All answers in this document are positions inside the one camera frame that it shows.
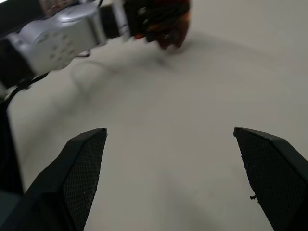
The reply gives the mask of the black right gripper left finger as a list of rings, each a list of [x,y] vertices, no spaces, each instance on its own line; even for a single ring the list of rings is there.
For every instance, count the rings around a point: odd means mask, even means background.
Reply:
[[[6,231],[82,231],[97,191],[107,129],[70,139],[4,222]]]

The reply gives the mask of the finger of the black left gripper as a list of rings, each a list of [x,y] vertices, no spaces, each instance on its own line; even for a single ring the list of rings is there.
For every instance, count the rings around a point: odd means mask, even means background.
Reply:
[[[176,46],[177,32],[175,30],[149,31],[146,33],[147,42],[156,41],[158,46],[166,50],[170,46]]]

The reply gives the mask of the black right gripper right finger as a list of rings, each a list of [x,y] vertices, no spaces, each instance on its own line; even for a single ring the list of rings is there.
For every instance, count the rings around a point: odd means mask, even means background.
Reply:
[[[308,162],[285,139],[235,127],[249,184],[275,231],[308,229]]]

